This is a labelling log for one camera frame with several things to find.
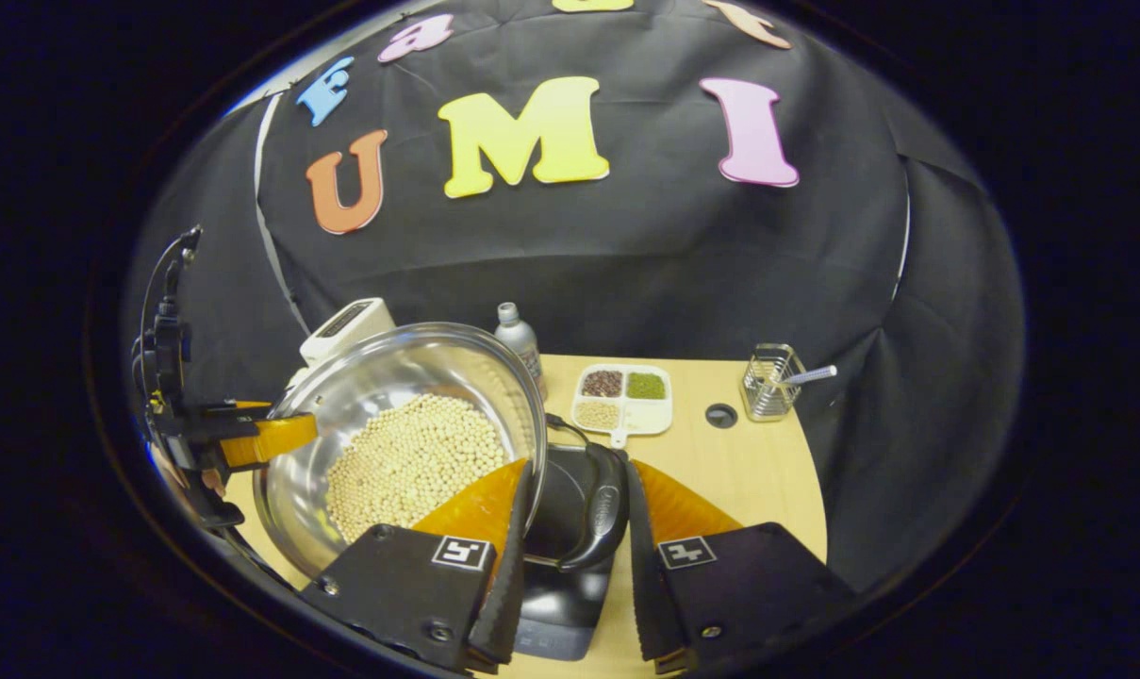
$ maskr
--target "pink letter i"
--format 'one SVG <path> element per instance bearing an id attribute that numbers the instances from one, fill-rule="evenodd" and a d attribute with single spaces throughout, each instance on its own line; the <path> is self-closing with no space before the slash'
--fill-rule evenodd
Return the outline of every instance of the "pink letter i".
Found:
<path id="1" fill-rule="evenodd" d="M 772 115 L 772 104 L 780 100 L 774 90 L 726 77 L 706 77 L 700 87 L 720 100 L 728 128 L 728 156 L 720 161 L 725 178 L 782 188 L 799 183 L 799 172 L 783 159 Z"/>

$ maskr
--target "stainless steel bowl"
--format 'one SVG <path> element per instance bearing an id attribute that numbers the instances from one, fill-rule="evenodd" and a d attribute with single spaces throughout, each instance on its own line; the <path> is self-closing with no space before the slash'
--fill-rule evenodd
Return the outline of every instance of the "stainless steel bowl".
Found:
<path id="1" fill-rule="evenodd" d="M 510 459 L 532 460 L 527 526 L 544 481 L 544 406 L 526 367 L 487 332 L 453 322 L 398 327 L 314 367 L 269 417 L 314 414 L 319 437 L 260 469 L 255 507 L 277 549 L 303 574 L 323 572 L 347 542 L 327 513 L 327 473 L 369 418 L 420 394 L 457 396 L 494 423 Z"/>

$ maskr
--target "bottle cap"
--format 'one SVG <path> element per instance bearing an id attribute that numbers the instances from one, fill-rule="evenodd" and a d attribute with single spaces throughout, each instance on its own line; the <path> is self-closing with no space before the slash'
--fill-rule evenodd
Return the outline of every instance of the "bottle cap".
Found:
<path id="1" fill-rule="evenodd" d="M 519 319 L 519 306 L 515 302 L 504 302 L 498 304 L 498 320 L 500 322 L 511 322 Z"/>

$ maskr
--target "white sectioned tray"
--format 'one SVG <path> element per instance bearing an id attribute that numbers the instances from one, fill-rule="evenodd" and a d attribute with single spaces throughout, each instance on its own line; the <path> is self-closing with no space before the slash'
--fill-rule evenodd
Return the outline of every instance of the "white sectioned tray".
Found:
<path id="1" fill-rule="evenodd" d="M 620 382 L 620 395 L 618 396 L 587 396 L 581 392 L 586 376 L 601 369 L 618 370 L 622 375 Z M 665 399 L 630 399 L 626 396 L 629 392 L 629 375 L 648 374 L 657 375 L 666 384 Z M 674 401 L 671 400 L 671 387 L 669 387 L 669 375 L 659 367 L 649 365 L 591 365 L 578 375 L 578 384 L 575 386 L 573 403 L 570 404 L 570 420 L 578 428 L 596 431 L 601 434 L 612 436 L 612 448 L 622 448 L 632 435 L 661 434 L 669 430 L 669 423 L 674 419 Z M 586 426 L 578 422 L 578 403 L 596 401 L 600 403 L 612 403 L 619 409 L 619 424 L 616 430 L 597 430 L 594 426 Z"/>

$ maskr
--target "pink letter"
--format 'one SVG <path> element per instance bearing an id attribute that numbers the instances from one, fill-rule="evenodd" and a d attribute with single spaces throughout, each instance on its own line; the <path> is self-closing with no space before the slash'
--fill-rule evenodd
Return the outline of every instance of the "pink letter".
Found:
<path id="1" fill-rule="evenodd" d="M 783 159 L 772 115 L 772 104 L 780 100 L 774 90 L 725 77 L 706 77 L 700 87 L 720 100 L 728 128 L 728 156 L 720 161 L 725 178 L 782 188 L 799 183 L 799 172 Z"/>
<path id="2" fill-rule="evenodd" d="M 409 52 L 437 47 L 440 42 L 448 40 L 448 35 L 453 35 L 453 31 L 448 30 L 450 23 L 453 23 L 453 14 L 440 14 L 407 27 L 390 39 L 390 46 L 381 51 L 376 60 L 384 64 L 393 59 L 401 59 Z"/>

